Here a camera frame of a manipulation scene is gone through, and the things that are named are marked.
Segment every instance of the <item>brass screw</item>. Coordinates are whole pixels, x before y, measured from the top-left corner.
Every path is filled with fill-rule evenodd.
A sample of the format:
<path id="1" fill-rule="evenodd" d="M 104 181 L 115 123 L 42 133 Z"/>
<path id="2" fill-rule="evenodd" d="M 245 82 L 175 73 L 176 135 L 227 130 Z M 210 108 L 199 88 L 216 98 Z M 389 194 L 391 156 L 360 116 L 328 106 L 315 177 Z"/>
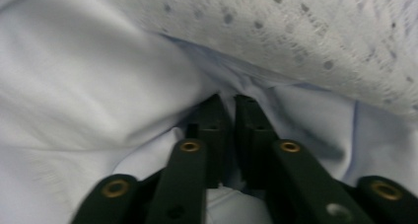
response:
<path id="1" fill-rule="evenodd" d="M 107 183 L 102 188 L 105 197 L 119 197 L 126 194 L 129 190 L 129 183 L 124 180 L 116 180 Z"/>
<path id="2" fill-rule="evenodd" d="M 195 142 L 185 142 L 181 144 L 180 149 L 184 152 L 196 152 L 200 149 L 200 145 Z"/>
<path id="3" fill-rule="evenodd" d="M 371 184 L 372 190 L 377 193 L 379 196 L 396 201 L 400 200 L 402 198 L 402 192 L 388 183 L 382 182 L 382 181 L 374 181 Z"/>
<path id="4" fill-rule="evenodd" d="M 280 144 L 280 148 L 286 152 L 296 153 L 301 151 L 301 146 L 293 142 L 284 142 Z"/>

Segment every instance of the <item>white fabric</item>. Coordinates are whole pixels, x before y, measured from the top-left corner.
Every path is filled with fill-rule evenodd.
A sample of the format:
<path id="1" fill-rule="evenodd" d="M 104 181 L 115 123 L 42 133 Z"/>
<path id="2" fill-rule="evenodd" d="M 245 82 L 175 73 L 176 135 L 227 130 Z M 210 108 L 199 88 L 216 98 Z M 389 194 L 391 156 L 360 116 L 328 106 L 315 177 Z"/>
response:
<path id="1" fill-rule="evenodd" d="M 337 179 L 381 175 L 418 193 L 417 122 L 146 33 L 101 0 L 0 6 L 0 223 L 67 223 L 100 179 L 158 171 L 215 92 L 231 117 L 233 95 L 255 97 Z M 260 200 L 227 187 L 207 206 L 208 223 L 270 223 Z"/>
<path id="2" fill-rule="evenodd" d="M 105 1 L 150 31 L 418 116 L 418 0 Z"/>

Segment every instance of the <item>clothing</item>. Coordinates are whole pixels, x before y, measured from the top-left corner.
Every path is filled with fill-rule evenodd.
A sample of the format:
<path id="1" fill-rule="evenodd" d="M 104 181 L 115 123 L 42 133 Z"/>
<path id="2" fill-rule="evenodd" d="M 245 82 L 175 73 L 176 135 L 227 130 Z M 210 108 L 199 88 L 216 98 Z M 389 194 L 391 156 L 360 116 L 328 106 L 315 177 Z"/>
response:
<path id="1" fill-rule="evenodd" d="M 280 136 L 308 146 L 336 179 L 380 175 L 418 193 L 415 120 L 164 37 L 110 2 L 0 0 L 1 223 L 67 223 L 100 179 L 147 178 L 192 108 L 217 92 L 231 118 L 235 94 L 257 99 Z M 413 104 L 399 101 L 394 112 L 410 114 Z M 229 186 L 208 191 L 208 223 L 270 223 L 259 199 L 234 190 L 238 171 Z"/>

